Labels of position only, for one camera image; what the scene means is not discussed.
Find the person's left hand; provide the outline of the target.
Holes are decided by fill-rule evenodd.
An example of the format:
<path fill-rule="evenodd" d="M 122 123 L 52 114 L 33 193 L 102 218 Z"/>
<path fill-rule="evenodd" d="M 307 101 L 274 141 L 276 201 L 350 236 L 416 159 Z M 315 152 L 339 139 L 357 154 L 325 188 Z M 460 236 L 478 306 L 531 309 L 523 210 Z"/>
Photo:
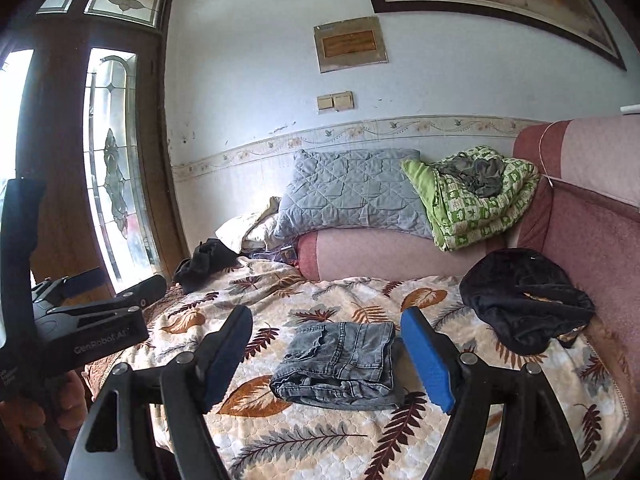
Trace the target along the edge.
<path fill-rule="evenodd" d="M 88 415 L 85 386 L 72 370 L 58 390 L 60 414 L 56 419 L 70 443 Z M 1 443 L 1 466 L 9 479 L 43 479 L 46 471 L 39 445 L 29 437 L 28 430 L 36 430 L 46 423 L 47 417 L 36 402 L 20 398 L 1 403 L 1 427 L 6 430 L 10 444 Z"/>

